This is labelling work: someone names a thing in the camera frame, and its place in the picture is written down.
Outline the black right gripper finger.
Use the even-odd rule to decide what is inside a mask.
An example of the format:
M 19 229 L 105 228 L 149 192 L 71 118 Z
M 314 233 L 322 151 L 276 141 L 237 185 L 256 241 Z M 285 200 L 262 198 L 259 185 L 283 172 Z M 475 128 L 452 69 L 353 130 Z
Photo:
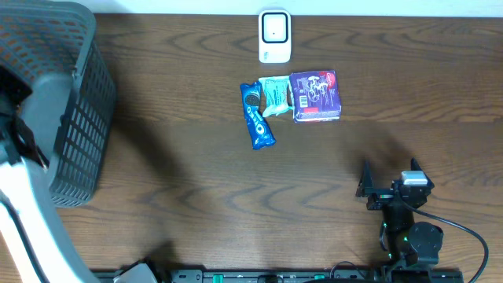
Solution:
M 373 179 L 371 175 L 371 170 L 369 162 L 366 160 L 362 169 L 362 175 L 358 182 L 357 190 L 355 193 L 356 197 L 368 197 L 373 193 Z
M 414 186 L 427 186 L 430 189 L 435 187 L 433 181 L 423 171 L 416 158 L 410 161 L 411 170 L 414 171 L 412 184 Z

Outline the purple snack box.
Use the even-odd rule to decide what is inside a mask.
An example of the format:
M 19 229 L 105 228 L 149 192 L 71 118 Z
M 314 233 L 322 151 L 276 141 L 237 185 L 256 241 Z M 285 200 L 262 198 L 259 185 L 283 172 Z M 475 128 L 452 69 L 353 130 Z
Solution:
M 289 76 L 295 123 L 338 120 L 342 112 L 336 72 L 294 72 Z

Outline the blue Oreo cookie pack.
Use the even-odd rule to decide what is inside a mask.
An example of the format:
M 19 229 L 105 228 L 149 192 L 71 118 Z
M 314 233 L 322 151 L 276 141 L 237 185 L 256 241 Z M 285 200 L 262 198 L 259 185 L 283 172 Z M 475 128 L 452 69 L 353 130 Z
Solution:
M 242 83 L 240 85 L 244 119 L 254 150 L 260 150 L 276 143 L 276 139 L 272 135 L 269 125 L 259 111 L 261 90 L 262 87 L 259 82 L 254 82 L 252 84 Z

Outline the mint green snack packet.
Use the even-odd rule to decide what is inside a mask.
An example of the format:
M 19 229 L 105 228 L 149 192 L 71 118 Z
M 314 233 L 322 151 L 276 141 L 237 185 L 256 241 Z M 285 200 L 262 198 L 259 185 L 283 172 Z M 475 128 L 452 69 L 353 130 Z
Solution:
M 266 98 L 266 108 L 263 116 L 278 116 L 294 107 L 288 103 L 289 76 L 272 76 L 259 78 L 263 93 Z

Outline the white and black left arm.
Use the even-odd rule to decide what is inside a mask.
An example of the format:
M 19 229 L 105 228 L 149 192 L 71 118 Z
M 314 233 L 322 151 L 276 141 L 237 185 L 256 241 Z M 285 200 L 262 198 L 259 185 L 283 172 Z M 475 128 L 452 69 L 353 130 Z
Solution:
M 68 236 L 50 198 L 50 162 L 18 108 L 31 88 L 1 69 L 1 233 L 25 282 L 160 282 L 151 262 L 93 272 Z

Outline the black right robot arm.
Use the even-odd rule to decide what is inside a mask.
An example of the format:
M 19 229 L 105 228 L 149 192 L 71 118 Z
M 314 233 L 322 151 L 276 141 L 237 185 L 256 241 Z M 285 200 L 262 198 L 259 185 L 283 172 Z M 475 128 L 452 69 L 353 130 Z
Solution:
M 429 222 L 417 222 L 413 213 L 426 204 L 435 187 L 412 159 L 410 169 L 387 188 L 374 186 L 369 162 L 364 162 L 355 196 L 367 200 L 369 211 L 381 211 L 380 246 L 393 264 L 402 267 L 434 266 L 439 262 L 443 231 Z

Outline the grey plastic mesh basket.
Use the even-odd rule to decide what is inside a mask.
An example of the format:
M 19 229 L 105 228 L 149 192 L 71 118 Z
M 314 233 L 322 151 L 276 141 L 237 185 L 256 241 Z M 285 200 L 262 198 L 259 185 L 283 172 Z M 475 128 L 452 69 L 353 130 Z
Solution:
M 1 66 L 30 92 L 19 115 L 49 162 L 50 195 L 62 208 L 93 197 L 117 99 L 96 27 L 76 2 L 1 3 Z

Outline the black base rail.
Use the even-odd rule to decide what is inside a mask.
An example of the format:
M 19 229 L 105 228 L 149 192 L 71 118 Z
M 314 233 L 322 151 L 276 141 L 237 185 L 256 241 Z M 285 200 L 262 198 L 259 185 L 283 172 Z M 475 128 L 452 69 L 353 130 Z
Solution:
M 459 271 L 404 271 L 395 270 L 391 276 L 383 279 L 371 275 L 367 270 L 351 270 L 343 267 L 333 272 L 326 270 L 291 271 L 228 271 L 228 270 L 169 270 L 154 275 L 155 282 L 171 283 L 302 283 L 302 282 L 431 282 L 462 283 L 464 278 Z

